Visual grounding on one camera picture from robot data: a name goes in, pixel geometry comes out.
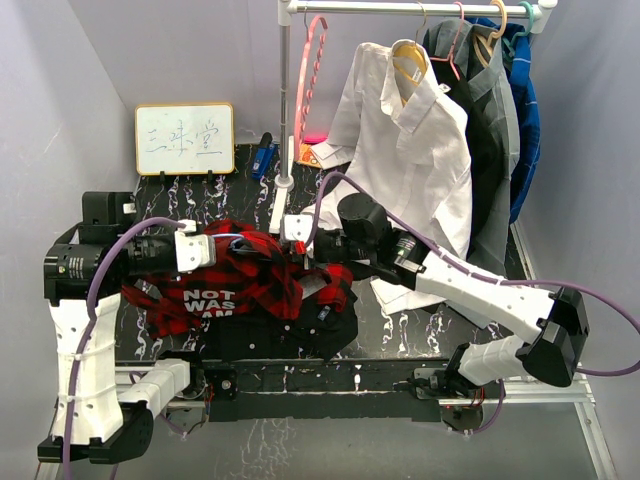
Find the red black plaid shirt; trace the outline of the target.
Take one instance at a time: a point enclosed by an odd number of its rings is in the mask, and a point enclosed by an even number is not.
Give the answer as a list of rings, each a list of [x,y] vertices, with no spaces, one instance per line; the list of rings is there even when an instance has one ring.
[[[290,261],[279,243],[251,225],[230,219],[204,228],[208,235],[244,235],[252,252],[237,254],[227,249],[228,240],[215,241],[216,263],[175,279],[170,274],[148,275],[145,282],[160,296],[154,298],[136,286],[124,285],[123,298],[146,312],[147,331],[157,339],[188,332],[201,321],[248,314],[257,308],[284,321],[296,320],[303,304],[303,280],[316,277],[326,282],[311,298],[338,311],[351,291],[352,273],[343,265],[330,264],[306,270]]]

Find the light blue wire hanger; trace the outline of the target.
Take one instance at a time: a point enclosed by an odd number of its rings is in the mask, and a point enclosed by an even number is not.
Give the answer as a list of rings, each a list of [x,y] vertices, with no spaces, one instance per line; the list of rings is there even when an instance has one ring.
[[[211,238],[215,241],[228,240],[228,250],[237,254],[249,254],[252,252],[251,245],[247,238],[242,234],[236,233],[222,233],[211,235]]]

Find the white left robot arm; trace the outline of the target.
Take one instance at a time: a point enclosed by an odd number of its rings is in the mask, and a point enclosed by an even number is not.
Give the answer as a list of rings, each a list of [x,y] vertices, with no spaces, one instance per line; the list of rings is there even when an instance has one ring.
[[[136,219],[130,192],[86,192],[82,219],[44,258],[44,297],[57,342],[58,394],[39,461],[64,468],[77,460],[116,465],[148,449],[155,419],[176,394],[200,396],[203,370],[179,358],[157,361],[124,392],[116,386],[115,327],[123,283],[160,267],[173,269],[169,235],[143,236],[177,222]]]

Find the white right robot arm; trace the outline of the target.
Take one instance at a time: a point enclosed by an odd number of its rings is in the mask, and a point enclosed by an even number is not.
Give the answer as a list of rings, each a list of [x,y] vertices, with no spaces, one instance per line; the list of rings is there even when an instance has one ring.
[[[499,379],[529,375],[567,387],[577,371],[589,325],[582,294],[555,292],[506,281],[453,259],[428,239],[391,225],[370,196],[353,193],[338,206],[340,228],[313,227],[313,258],[350,264],[413,293],[443,298],[471,320],[495,322],[510,336],[458,346],[445,369],[432,376],[432,389],[466,397]]]

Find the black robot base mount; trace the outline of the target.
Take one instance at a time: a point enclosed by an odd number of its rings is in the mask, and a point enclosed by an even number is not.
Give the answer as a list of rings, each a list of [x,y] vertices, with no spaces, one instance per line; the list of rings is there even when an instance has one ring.
[[[210,419],[409,419],[472,431],[489,420],[496,384],[459,396],[430,391],[429,359],[205,360]]]

